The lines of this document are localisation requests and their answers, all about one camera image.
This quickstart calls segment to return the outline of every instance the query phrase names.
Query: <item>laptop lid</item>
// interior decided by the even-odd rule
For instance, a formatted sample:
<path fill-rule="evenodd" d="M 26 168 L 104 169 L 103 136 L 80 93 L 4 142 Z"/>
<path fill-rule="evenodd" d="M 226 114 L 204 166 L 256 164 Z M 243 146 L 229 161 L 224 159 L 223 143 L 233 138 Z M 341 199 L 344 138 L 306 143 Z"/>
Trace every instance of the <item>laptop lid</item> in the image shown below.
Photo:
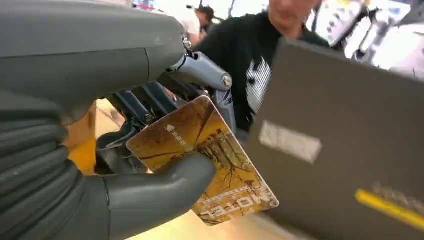
<path fill-rule="evenodd" d="M 424 239 L 424 83 L 281 43 L 247 153 L 266 213 L 325 240 Z"/>

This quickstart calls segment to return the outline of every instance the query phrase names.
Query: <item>man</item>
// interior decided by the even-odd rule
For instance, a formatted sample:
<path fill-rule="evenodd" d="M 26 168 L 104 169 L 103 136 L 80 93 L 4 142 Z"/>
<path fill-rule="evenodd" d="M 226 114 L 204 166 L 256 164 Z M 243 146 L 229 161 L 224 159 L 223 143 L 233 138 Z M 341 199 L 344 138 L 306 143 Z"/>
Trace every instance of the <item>man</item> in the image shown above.
<path fill-rule="evenodd" d="M 231 92 L 239 129 L 249 130 L 262 104 L 279 38 L 328 47 L 304 26 L 312 8 L 320 2 L 269 0 L 268 11 L 228 19 L 194 47 L 232 76 Z"/>
<path fill-rule="evenodd" d="M 215 14 L 214 10 L 209 6 L 201 6 L 194 10 L 192 7 L 167 5 L 161 7 L 160 10 L 181 23 L 193 46 L 205 36 L 201 29 L 212 21 Z"/>

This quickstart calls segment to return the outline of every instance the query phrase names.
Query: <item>gold card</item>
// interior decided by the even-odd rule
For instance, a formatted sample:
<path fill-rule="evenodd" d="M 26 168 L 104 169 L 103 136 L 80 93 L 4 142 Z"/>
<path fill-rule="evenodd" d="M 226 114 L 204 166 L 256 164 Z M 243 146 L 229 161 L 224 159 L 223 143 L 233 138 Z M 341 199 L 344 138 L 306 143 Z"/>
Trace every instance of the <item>gold card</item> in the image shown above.
<path fill-rule="evenodd" d="M 127 147 L 152 172 L 192 152 L 208 157 L 216 176 L 192 210 L 209 226 L 279 205 L 207 96 L 145 128 Z"/>

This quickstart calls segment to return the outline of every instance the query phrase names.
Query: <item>metal screw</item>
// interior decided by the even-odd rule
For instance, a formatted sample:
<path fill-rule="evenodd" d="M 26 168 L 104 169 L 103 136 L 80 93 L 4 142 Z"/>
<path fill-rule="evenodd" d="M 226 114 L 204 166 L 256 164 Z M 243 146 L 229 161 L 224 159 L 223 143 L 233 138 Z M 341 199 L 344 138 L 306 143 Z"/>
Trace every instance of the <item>metal screw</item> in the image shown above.
<path fill-rule="evenodd" d="M 183 40 L 182 40 L 182 43 L 184 44 L 184 46 L 187 48 L 187 49 L 192 49 L 192 42 L 188 39 L 188 38 L 184 38 Z"/>
<path fill-rule="evenodd" d="M 231 79 L 231 77 L 230 77 L 230 76 L 227 76 L 227 75 L 225 75 L 225 76 L 222 78 L 222 81 L 224 82 L 224 85 L 225 85 L 226 87 L 231 87 L 231 85 L 233 84 L 233 80 Z"/>
<path fill-rule="evenodd" d="M 146 122 L 146 123 L 151 123 L 151 122 L 153 122 L 153 120 L 154 120 L 155 118 L 151 115 L 151 114 L 146 114 L 146 115 L 144 115 L 144 121 Z"/>

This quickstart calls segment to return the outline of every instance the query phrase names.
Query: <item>sticker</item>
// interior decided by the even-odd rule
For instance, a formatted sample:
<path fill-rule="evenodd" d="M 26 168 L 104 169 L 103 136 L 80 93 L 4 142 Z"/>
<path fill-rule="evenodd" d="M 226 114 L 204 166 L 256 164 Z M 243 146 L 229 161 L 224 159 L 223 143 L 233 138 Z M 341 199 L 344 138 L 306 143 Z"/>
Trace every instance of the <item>sticker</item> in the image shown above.
<path fill-rule="evenodd" d="M 351 4 L 350 0 L 337 0 L 337 3 L 343 6 L 349 6 Z"/>
<path fill-rule="evenodd" d="M 363 189 L 355 197 L 359 203 L 424 232 L 424 216 Z"/>
<path fill-rule="evenodd" d="M 310 164 L 317 159 L 323 147 L 321 141 L 312 136 L 263 121 L 259 142 Z"/>

